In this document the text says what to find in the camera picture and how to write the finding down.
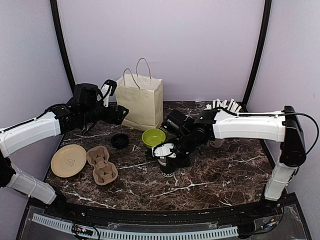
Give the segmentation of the black plastic cup lid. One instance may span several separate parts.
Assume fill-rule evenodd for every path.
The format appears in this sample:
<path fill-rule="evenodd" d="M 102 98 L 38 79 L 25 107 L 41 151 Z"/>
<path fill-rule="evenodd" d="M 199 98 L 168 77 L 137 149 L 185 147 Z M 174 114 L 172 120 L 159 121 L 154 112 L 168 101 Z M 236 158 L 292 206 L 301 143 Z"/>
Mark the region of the black plastic cup lid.
<path fill-rule="evenodd" d="M 117 133 L 111 137 L 110 142 L 114 148 L 120 150 L 129 144 L 129 137 L 124 133 Z"/>

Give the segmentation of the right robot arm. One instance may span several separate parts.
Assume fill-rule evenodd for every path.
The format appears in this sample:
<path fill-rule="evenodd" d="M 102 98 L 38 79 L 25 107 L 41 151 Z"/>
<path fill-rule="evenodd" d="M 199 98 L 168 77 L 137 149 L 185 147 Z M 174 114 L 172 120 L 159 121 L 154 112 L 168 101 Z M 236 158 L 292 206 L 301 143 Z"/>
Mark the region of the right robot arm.
<path fill-rule="evenodd" d="M 159 159 L 165 177 L 177 168 L 190 166 L 190 154 L 208 141 L 222 144 L 231 138 L 262 139 L 280 143 L 280 155 L 264 189 L 264 199 L 255 205 L 255 213 L 266 217 L 309 153 L 304 133 L 292 106 L 266 113 L 235 113 L 222 107 L 204 109 L 196 118 L 173 110 L 162 126 L 175 136 L 164 143 Z"/>

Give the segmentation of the black paper coffee cup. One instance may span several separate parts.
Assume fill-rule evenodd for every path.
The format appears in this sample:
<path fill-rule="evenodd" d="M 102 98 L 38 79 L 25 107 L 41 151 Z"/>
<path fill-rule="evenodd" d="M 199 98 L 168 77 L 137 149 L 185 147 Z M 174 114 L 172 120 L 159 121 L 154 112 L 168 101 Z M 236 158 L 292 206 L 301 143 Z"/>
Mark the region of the black paper coffee cup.
<path fill-rule="evenodd" d="M 166 161 L 163 161 L 163 159 L 159 159 L 158 163 L 159 163 L 161 174 L 165 178 L 171 178 L 175 175 L 175 171 L 177 167 L 174 164 L 167 163 Z"/>

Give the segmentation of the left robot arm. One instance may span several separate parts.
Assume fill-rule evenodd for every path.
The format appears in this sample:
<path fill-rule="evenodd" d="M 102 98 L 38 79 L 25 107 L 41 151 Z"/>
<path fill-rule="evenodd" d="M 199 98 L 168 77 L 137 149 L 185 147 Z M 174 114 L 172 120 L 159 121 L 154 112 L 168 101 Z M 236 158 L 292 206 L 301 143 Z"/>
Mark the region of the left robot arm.
<path fill-rule="evenodd" d="M 65 196 L 55 187 L 38 180 L 14 165 L 10 155 L 43 139 L 64 135 L 74 129 L 88 131 L 88 124 L 98 121 L 121 125 L 129 110 L 121 105 L 109 104 L 117 83 L 106 80 L 102 87 L 80 83 L 74 87 L 67 103 L 48 107 L 42 114 L 0 130 L 0 186 L 16 190 L 46 205 L 60 218 L 71 213 Z"/>

